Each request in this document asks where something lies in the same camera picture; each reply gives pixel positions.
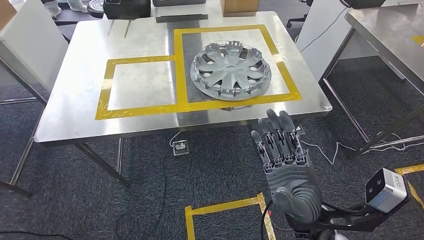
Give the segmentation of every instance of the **mechanical finger linkage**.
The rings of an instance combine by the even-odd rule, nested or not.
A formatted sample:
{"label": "mechanical finger linkage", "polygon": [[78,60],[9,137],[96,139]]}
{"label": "mechanical finger linkage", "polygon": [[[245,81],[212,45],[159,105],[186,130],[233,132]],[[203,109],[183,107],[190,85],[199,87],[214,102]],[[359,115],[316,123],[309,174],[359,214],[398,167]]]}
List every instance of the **mechanical finger linkage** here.
{"label": "mechanical finger linkage", "polygon": [[[266,209],[274,203],[283,210],[298,240],[345,240],[336,230],[372,232],[408,202],[404,176],[380,168],[365,184],[363,202],[347,209],[325,203],[291,117],[285,111],[277,116],[272,109],[266,115],[274,131],[260,118],[264,140],[257,131],[251,132],[271,190],[272,201]],[[334,219],[344,223],[335,224]]]}
{"label": "mechanical finger linkage", "polygon": [[264,119],[259,119],[258,123],[271,156],[259,133],[252,131],[251,136],[263,162],[272,201],[300,223],[312,223],[320,216],[322,195],[308,153],[302,149],[295,125],[287,112],[281,111],[277,116],[268,109],[266,114],[275,132]]}

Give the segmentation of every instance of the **power outlet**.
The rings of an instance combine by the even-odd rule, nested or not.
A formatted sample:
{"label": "power outlet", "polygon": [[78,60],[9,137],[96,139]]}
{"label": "power outlet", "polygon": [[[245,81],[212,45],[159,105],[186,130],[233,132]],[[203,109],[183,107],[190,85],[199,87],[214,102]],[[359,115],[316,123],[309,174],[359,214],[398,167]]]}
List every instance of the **power outlet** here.
{"label": "power outlet", "polygon": [[185,155],[190,153],[187,140],[174,141],[172,145],[173,145],[174,156],[180,156],[180,155]]}

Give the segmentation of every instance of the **floor marking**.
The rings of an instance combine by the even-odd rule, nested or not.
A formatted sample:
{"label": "floor marking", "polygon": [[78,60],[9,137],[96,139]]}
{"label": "floor marking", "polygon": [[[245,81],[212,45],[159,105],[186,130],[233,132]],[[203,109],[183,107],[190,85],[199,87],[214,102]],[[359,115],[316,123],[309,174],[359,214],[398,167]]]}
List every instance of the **floor marking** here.
{"label": "floor marking", "polygon": [[[218,212],[222,212],[222,211],[226,211],[230,209],[243,208],[243,207],[248,207],[248,206],[252,206],[256,204],[259,204],[260,212],[263,214],[267,204],[265,203],[264,194],[262,192],[259,193],[256,197],[237,200],[237,201],[230,201],[230,202],[220,203],[216,205],[200,207],[196,209],[192,209],[192,206],[186,206],[184,210],[185,210],[185,226],[187,229],[187,239],[188,240],[196,239],[193,216],[218,213]],[[274,229],[271,224],[271,219],[269,214],[265,215],[264,225],[266,228],[266,233],[268,235],[268,240],[276,240],[276,236],[274,234]]]}
{"label": "floor marking", "polygon": [[[396,168],[394,171],[396,173],[402,175],[402,176],[405,175],[405,174],[422,172],[422,171],[424,171],[424,164],[407,166],[407,167],[402,167],[402,168]],[[421,205],[422,210],[424,210],[423,200],[420,198],[420,196],[418,196],[417,191],[415,190],[414,186],[412,186],[412,184],[409,181],[408,181],[408,186],[409,186],[409,190],[410,190],[411,195]]]}

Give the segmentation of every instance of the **robot finger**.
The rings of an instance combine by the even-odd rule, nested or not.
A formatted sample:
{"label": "robot finger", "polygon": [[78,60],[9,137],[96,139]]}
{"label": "robot finger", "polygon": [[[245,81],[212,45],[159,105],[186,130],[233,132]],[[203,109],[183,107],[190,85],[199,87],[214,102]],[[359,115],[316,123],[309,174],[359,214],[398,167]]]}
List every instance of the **robot finger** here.
{"label": "robot finger", "polygon": [[277,138],[278,138],[278,144],[279,144],[279,147],[280,147],[282,154],[283,155],[290,154],[290,149],[289,149],[289,146],[287,144],[286,138],[284,137],[282,125],[280,123],[280,119],[277,116],[276,112],[272,109],[268,109],[268,110],[266,110],[266,115],[268,116],[269,120],[272,123],[272,126],[274,127],[274,129],[276,131],[276,135],[277,135]]}
{"label": "robot finger", "polygon": [[283,125],[284,130],[287,132],[293,132],[295,130],[295,124],[293,123],[292,117],[286,111],[279,112],[279,119]]}
{"label": "robot finger", "polygon": [[265,135],[266,143],[268,144],[272,157],[279,158],[280,151],[277,148],[276,141],[273,138],[273,133],[271,132],[270,126],[268,125],[267,121],[262,118],[259,118],[257,120],[257,123],[259,124],[260,128],[263,131],[263,134]]}
{"label": "robot finger", "polygon": [[288,148],[290,149],[291,153],[295,153],[297,148],[295,135],[293,134],[295,131],[295,124],[286,111],[279,112],[279,119],[281,120],[282,126],[284,128],[283,135],[286,142],[288,143]]}
{"label": "robot finger", "polygon": [[257,131],[252,131],[250,133],[252,139],[256,143],[257,150],[259,152],[259,156],[262,159],[263,169],[266,173],[271,173],[273,171],[273,166],[268,156],[267,149],[265,148],[264,142],[262,141],[261,136]]}

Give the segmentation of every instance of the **yellow tape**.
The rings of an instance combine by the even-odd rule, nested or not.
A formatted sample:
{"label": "yellow tape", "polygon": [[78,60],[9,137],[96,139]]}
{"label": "yellow tape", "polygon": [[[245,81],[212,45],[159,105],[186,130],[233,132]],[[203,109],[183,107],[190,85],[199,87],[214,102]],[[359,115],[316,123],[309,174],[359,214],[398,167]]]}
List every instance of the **yellow tape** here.
{"label": "yellow tape", "polygon": [[[416,172],[421,172],[421,171],[424,171],[424,164],[407,166],[407,167],[402,167],[402,168],[396,168],[394,171],[396,173],[402,175],[402,176],[405,175],[405,174],[412,174],[412,173],[416,173]],[[424,210],[423,200],[420,198],[420,196],[418,195],[414,186],[412,186],[412,184],[409,181],[408,181],[408,186],[409,186],[409,190],[410,190],[411,195],[421,205],[421,208]]]}
{"label": "yellow tape", "polygon": [[179,29],[173,31],[173,41],[176,57],[176,102],[179,105],[185,106],[189,103],[189,98],[187,97],[186,69],[184,68],[183,33]]}
{"label": "yellow tape", "polygon": [[412,39],[417,42],[421,47],[424,48],[424,35],[421,36],[413,36]]}
{"label": "yellow tape", "polygon": [[[267,207],[267,204],[265,203],[265,197],[261,193],[259,193],[258,198],[260,198],[259,206],[260,206],[260,212],[264,214],[265,208]],[[263,224],[265,225],[266,233],[268,234],[269,240],[276,240],[276,235],[274,234],[274,228],[271,223],[271,218],[268,213],[265,214],[265,219],[263,220]]]}
{"label": "yellow tape", "polygon": [[[247,206],[252,206],[259,204],[261,213],[264,213],[266,203],[264,194],[261,192],[256,197],[248,198],[248,199],[242,199],[237,201],[230,201],[225,202],[221,204],[211,205],[211,206],[205,206],[197,209],[192,209],[192,206],[186,206],[185,211],[185,227],[187,229],[187,239],[188,240],[195,240],[195,227],[193,223],[193,216],[194,215],[205,215],[205,214],[211,214],[211,213],[217,213],[222,212],[230,209],[237,209],[237,208],[243,208]],[[265,228],[266,232],[268,234],[269,240],[275,240],[276,236],[274,234],[274,229],[271,224],[271,219],[268,214],[265,215]]]}
{"label": "yellow tape", "polygon": [[185,228],[187,229],[187,239],[195,239],[195,224],[193,223],[192,206],[185,207]]}
{"label": "yellow tape", "polygon": [[421,172],[421,171],[424,171],[424,164],[407,166],[407,167],[402,167],[402,168],[396,168],[394,171],[396,173],[400,174],[400,175]]}
{"label": "yellow tape", "polygon": [[415,190],[414,186],[412,186],[412,184],[409,181],[408,181],[408,185],[409,185],[409,190],[410,190],[413,198],[421,205],[422,210],[424,210],[423,200],[420,198],[420,196],[418,196],[417,191]]}
{"label": "yellow tape", "polygon": [[[289,93],[275,94],[267,96],[257,96],[243,101],[222,101],[208,100],[200,102],[188,102],[186,72],[184,66],[184,48],[183,34],[193,33],[213,33],[213,32],[228,32],[240,30],[260,30],[269,51],[272,54],[273,60],[278,67],[278,70],[288,88]],[[286,65],[284,64],[276,45],[267,27],[261,25],[243,25],[243,26],[226,26],[226,27],[205,27],[205,28],[184,28],[174,30],[174,49],[175,53],[171,56],[147,56],[110,59],[106,65],[104,74],[104,82],[100,92],[100,97],[97,105],[96,120],[125,118],[143,115],[169,114],[169,113],[185,113],[194,111],[204,111],[210,109],[224,109],[241,106],[251,106],[258,104],[269,104],[276,102],[297,101],[301,100],[301,94],[296,87],[295,82],[290,76]],[[115,72],[115,67],[118,64],[135,64],[135,63],[151,63],[175,61],[175,85],[176,85],[176,104],[159,105],[159,106],[144,106],[117,110],[108,110],[109,99],[111,95],[112,82]]]}

